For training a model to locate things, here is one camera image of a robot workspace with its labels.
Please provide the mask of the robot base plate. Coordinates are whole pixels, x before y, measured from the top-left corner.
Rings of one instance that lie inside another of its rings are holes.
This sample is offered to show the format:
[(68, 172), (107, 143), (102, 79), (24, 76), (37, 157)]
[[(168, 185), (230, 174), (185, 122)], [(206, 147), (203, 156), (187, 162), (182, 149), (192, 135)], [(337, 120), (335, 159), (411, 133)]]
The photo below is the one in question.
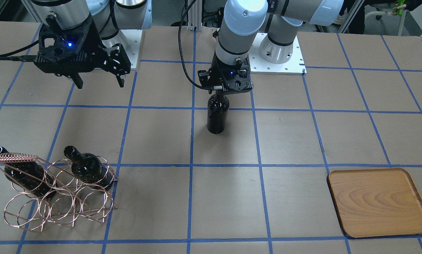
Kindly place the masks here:
[(143, 30), (119, 30), (119, 32), (102, 38), (102, 42), (106, 47), (111, 47), (116, 43), (120, 43), (127, 53), (131, 62), (131, 70), (136, 71), (139, 63), (139, 53), (141, 42), (143, 39)]
[(278, 46), (269, 41), (267, 35), (258, 33), (249, 50), (251, 72), (299, 75), (307, 73), (297, 37), (291, 45)]

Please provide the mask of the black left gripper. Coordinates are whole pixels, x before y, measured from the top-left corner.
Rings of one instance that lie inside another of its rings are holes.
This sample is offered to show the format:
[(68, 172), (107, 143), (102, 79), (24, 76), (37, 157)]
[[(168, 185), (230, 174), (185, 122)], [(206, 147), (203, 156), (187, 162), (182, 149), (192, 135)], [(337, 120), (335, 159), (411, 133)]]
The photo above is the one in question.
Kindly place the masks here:
[(214, 55), (211, 67), (208, 70), (199, 70), (197, 74), (201, 86), (209, 94), (213, 91), (224, 95), (248, 93), (254, 88), (248, 57), (236, 58), (235, 65), (228, 65)]

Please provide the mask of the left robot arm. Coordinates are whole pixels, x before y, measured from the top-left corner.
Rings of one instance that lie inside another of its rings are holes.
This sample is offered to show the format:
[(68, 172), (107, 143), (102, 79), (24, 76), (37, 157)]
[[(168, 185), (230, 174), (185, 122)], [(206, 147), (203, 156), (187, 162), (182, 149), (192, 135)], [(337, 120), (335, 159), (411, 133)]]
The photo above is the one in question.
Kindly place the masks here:
[(287, 53), (277, 58), (277, 50), (290, 49), (303, 22), (331, 25), (342, 0), (228, 0), (216, 35), (212, 65), (197, 72), (198, 87), (219, 95), (247, 93), (251, 81), (249, 50), (258, 32), (266, 32), (262, 57), (273, 64), (287, 62)]

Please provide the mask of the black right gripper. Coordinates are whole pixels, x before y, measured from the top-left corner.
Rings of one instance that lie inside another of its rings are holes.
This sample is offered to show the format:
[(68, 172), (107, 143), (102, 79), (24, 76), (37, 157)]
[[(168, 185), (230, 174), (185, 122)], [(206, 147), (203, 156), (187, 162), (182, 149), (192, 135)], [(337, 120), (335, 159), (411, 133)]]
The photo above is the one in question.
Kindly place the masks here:
[(120, 43), (104, 46), (92, 16), (71, 29), (61, 29), (55, 16), (47, 16), (38, 41), (34, 64), (41, 71), (71, 78), (82, 89), (79, 74), (100, 68), (114, 74), (120, 88), (125, 87), (126, 74), (131, 71), (127, 53)]

